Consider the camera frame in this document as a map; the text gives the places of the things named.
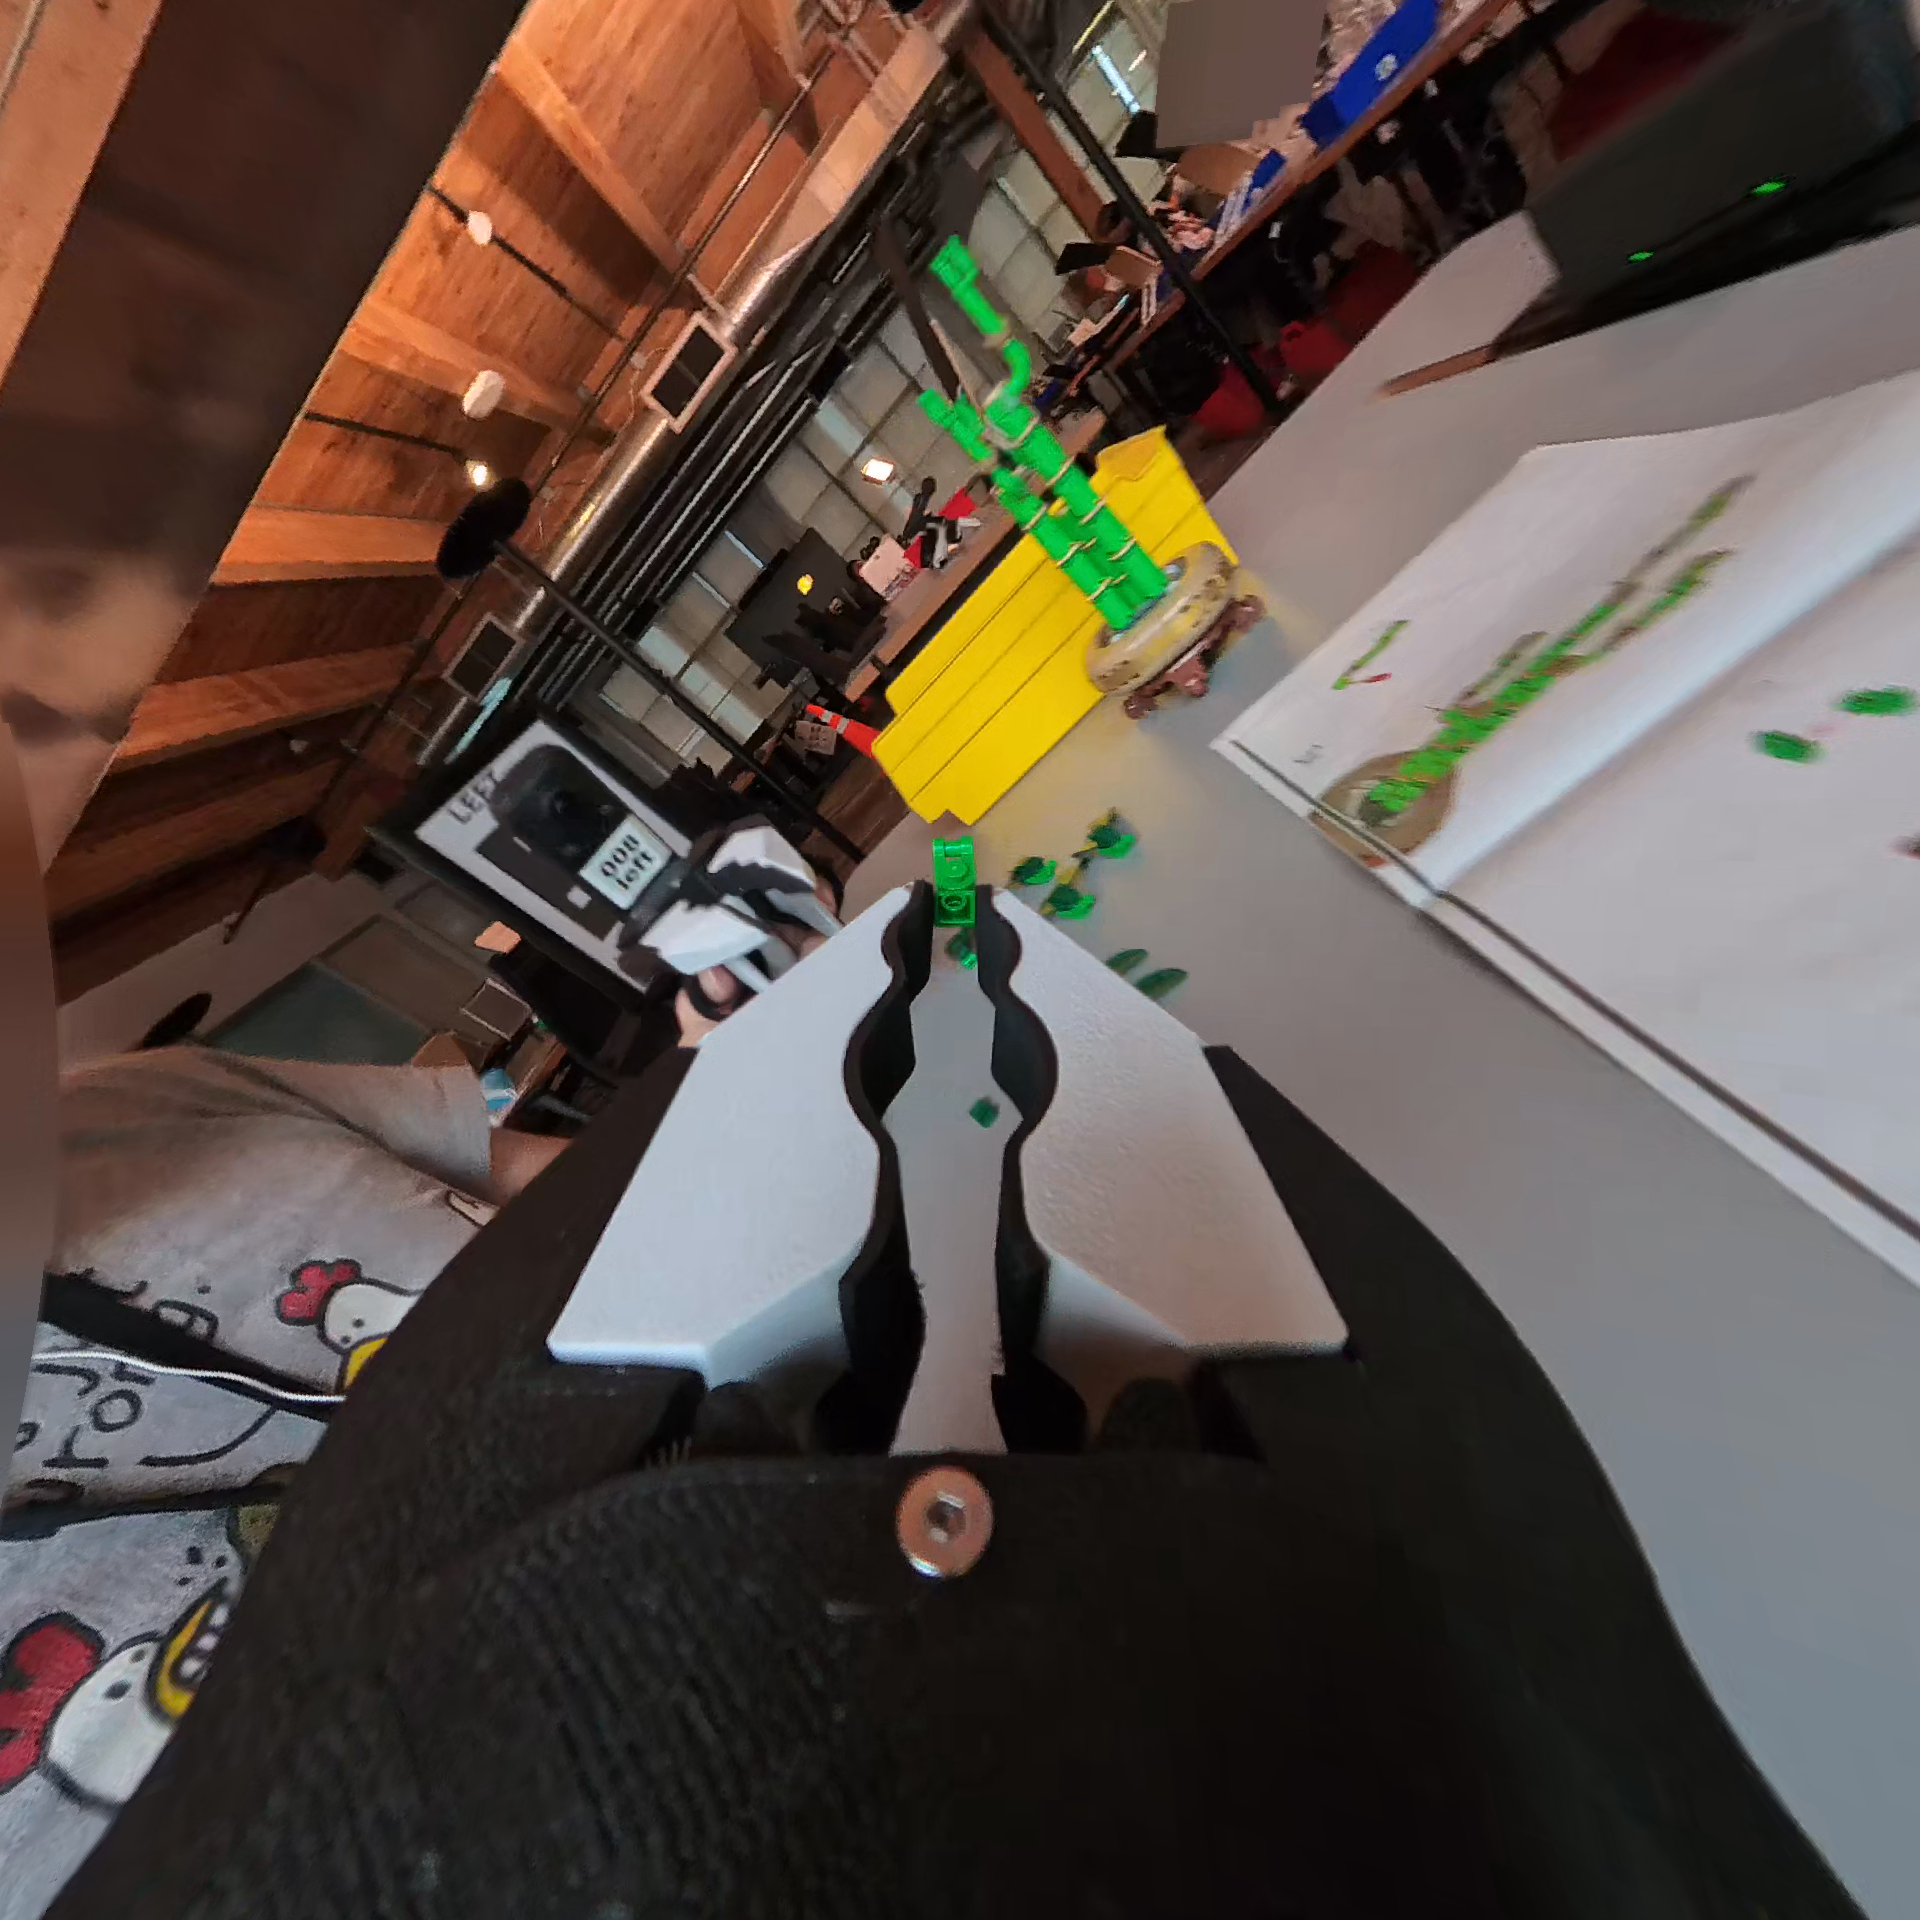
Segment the yellow plastic bin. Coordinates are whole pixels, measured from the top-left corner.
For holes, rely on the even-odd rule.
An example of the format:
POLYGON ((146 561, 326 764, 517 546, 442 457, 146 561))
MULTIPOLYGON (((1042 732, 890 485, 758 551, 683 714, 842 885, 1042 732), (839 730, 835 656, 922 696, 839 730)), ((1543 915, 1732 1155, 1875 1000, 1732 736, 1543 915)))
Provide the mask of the yellow plastic bin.
POLYGON ((1212 661, 1264 611, 1163 427, 1103 449, 1093 493, 1162 570, 1125 631, 1022 534, 892 684, 876 764, 906 806, 979 824, 1095 705, 1142 718, 1202 697, 1212 661))

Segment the scattered green lego pieces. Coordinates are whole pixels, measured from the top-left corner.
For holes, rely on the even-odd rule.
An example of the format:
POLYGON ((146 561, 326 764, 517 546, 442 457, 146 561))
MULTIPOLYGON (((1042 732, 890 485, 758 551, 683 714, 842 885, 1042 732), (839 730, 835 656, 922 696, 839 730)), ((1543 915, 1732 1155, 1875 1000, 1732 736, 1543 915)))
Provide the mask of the scattered green lego pieces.
MULTIPOLYGON (((1115 809, 1106 809, 1089 824, 1078 850, 1065 862, 1051 857, 1022 857, 1006 874, 1006 887, 1045 921, 1059 928, 1083 925, 1097 907, 1089 869, 1118 862, 1135 852, 1137 842, 1137 834, 1122 820, 1122 816, 1115 809)), ((949 928, 949 959, 962 971, 974 972, 977 935, 973 931, 974 920, 970 920, 970 911, 959 909, 953 897, 949 903, 938 903, 934 921, 949 928)), ((1106 967, 1129 980, 1147 1000, 1163 1000, 1189 980, 1182 967, 1147 971, 1145 949, 1118 949, 1106 959, 1106 967)))

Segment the white instruction booklet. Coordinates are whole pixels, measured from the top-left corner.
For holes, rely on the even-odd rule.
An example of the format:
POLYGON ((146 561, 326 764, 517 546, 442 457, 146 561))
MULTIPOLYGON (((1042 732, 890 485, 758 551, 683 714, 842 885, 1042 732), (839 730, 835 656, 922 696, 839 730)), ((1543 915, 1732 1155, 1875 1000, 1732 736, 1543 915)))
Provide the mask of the white instruction booklet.
POLYGON ((1216 753, 1917 1279, 1917 378, 1537 447, 1216 753))

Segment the green lego bamboo plant model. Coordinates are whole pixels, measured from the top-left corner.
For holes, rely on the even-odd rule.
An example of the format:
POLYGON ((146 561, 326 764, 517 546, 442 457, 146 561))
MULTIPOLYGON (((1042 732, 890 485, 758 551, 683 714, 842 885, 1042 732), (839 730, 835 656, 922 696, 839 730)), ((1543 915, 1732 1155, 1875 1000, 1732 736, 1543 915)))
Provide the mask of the green lego bamboo plant model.
POLYGON ((906 292, 932 379, 918 411, 989 479, 1019 538, 1093 615, 1093 689, 1135 722, 1169 697, 1208 697, 1220 657, 1266 609, 1189 470, 1163 437, 1113 447, 1103 467, 1087 467, 1035 403, 1035 359, 959 234, 942 236, 930 276, 998 378, 970 387, 923 298, 906 292))

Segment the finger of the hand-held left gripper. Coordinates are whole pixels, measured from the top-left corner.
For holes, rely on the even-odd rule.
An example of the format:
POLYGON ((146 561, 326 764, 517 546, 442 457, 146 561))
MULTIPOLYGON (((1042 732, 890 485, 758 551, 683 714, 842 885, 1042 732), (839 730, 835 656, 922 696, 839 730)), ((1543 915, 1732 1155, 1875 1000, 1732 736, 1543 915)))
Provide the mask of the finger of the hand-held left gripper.
POLYGON ((711 828, 693 842, 693 907, 823 907, 820 876, 770 824, 711 828))
POLYGON ((680 979, 724 971, 739 980, 774 980, 783 976, 783 943, 771 921, 776 895, 776 887, 763 885, 673 885, 645 893, 629 909, 629 949, 643 949, 680 979))

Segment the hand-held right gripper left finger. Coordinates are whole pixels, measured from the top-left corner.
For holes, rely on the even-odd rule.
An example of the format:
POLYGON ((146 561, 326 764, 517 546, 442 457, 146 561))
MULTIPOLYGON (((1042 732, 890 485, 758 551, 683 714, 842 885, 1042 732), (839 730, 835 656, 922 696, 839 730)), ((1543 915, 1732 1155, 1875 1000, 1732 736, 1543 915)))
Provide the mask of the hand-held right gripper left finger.
POLYGON ((927 885, 886 893, 693 1049, 548 1334, 573 1366, 795 1393, 890 1454, 923 1354, 892 1105, 915 1072, 927 885))

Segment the grey cartoon print shirt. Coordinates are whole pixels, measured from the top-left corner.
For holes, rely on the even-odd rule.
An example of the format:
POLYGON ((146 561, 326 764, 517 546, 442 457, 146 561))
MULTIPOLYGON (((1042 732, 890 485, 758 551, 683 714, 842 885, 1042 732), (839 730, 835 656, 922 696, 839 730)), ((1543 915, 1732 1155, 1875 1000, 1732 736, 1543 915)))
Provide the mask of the grey cartoon print shirt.
POLYGON ((466 1069, 182 1044, 59 1089, 59 1220, 3 1490, 3 1915, 129 1805, 289 1483, 495 1216, 466 1069))

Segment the black round ceiling lamp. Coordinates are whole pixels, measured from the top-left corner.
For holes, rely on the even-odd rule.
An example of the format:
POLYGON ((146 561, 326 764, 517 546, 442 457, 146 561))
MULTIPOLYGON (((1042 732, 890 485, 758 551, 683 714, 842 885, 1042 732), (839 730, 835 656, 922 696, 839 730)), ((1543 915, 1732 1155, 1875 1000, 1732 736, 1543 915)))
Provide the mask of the black round ceiling lamp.
POLYGON ((487 571, 516 541, 535 502, 532 486, 517 477, 503 477, 479 490, 448 522, 434 571, 442 583, 458 586, 487 571))

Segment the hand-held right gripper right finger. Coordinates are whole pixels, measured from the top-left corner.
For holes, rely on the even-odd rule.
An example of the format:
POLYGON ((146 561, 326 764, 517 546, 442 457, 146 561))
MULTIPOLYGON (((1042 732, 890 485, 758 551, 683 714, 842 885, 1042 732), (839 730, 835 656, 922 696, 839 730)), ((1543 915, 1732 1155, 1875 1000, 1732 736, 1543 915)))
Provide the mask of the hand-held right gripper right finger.
POLYGON ((1005 1449, 1077 1454, 1137 1382, 1340 1354, 1349 1324, 1202 1041, 995 887, 977 983, 1014 1113, 995 1206, 1005 1449))

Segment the silver ventilation duct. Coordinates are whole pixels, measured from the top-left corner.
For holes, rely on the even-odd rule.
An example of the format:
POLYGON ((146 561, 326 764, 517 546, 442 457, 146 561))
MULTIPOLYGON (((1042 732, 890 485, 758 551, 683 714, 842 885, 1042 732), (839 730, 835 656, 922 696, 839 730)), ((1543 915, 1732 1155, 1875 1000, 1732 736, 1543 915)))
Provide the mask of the silver ventilation duct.
POLYGON ((864 96, 828 127, 715 298, 696 300, 691 311, 671 303, 640 328, 611 391, 632 400, 628 423, 588 481, 573 490, 556 479, 535 514, 537 529, 551 534, 543 567, 561 586, 576 586, 603 559, 624 518, 680 462, 693 427, 743 379, 803 278, 850 228, 863 192, 922 109, 927 75, 907 63, 915 51, 915 44, 900 44, 864 96))

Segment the person's left hand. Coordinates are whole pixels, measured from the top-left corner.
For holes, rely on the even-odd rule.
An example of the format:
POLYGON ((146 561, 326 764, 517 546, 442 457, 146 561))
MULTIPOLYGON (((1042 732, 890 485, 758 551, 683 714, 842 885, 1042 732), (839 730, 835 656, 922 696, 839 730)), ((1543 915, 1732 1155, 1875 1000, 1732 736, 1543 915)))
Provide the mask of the person's left hand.
POLYGON ((726 1021, 739 1016, 770 983, 756 976, 743 980, 732 967, 707 967, 680 979, 673 1000, 679 1048, 693 1049, 726 1021))

